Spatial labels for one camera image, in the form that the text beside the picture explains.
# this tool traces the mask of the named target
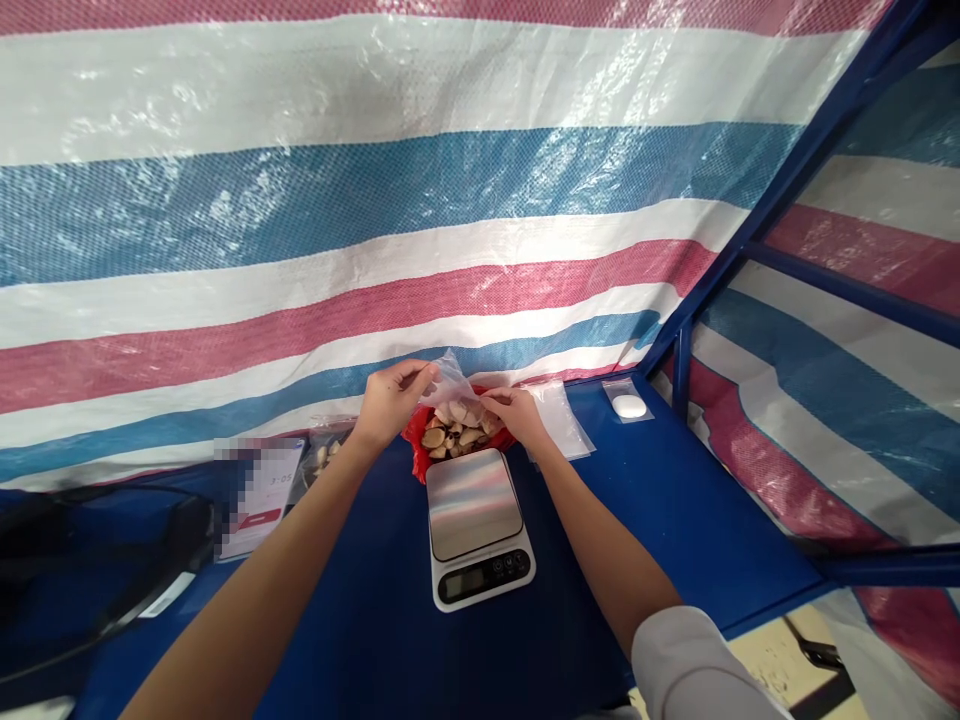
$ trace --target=red label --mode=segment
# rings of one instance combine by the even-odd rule
[[[280,513],[283,512],[283,508],[277,508],[276,510],[267,510],[266,512],[256,513],[255,515],[247,515],[243,522],[240,523],[238,530],[243,530],[248,527],[256,527],[257,525],[263,525],[264,523],[273,522],[274,520],[280,519]]]

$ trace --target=hand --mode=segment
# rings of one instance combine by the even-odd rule
[[[518,388],[494,388],[487,390],[481,397],[480,403],[498,418],[503,420],[507,430],[517,440],[523,443],[528,450],[553,439],[540,419],[537,410],[537,401],[526,390]]]
[[[435,380],[440,368],[425,360],[404,360],[367,378],[357,435],[380,447],[390,444],[410,420],[417,402]]]

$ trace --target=forearm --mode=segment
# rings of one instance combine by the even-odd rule
[[[629,657],[640,624],[683,601],[656,560],[596,498],[552,440],[529,449],[597,605]]]
[[[123,720],[250,717],[381,448],[351,437],[237,568],[130,701]]]

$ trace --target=floor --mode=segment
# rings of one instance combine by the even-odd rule
[[[808,640],[833,643],[826,623],[811,605],[790,613],[790,619]],[[734,655],[780,703],[789,708],[819,688],[833,673],[811,665],[783,619],[774,620],[730,643]],[[630,695],[646,719],[639,693]],[[869,720],[860,698],[854,695],[827,715],[826,720]]]

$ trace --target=red plastic bag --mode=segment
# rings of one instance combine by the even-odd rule
[[[471,387],[477,395],[482,395],[488,390],[488,388],[480,387],[479,385],[471,385]],[[426,432],[427,423],[429,423],[433,418],[433,413],[434,408],[421,405],[414,411],[413,416],[410,418],[410,422],[407,423],[407,427],[405,427],[403,432],[400,433],[400,437],[413,446],[413,474],[416,476],[417,480],[420,481],[421,485],[427,484],[427,468],[434,463],[434,460],[431,459],[429,455],[429,450],[420,444],[420,440],[423,438],[423,433]],[[510,434],[510,431],[506,428],[503,428],[500,432],[490,438],[490,442],[484,446],[484,449],[495,447],[500,452],[504,452],[515,442],[516,439]]]

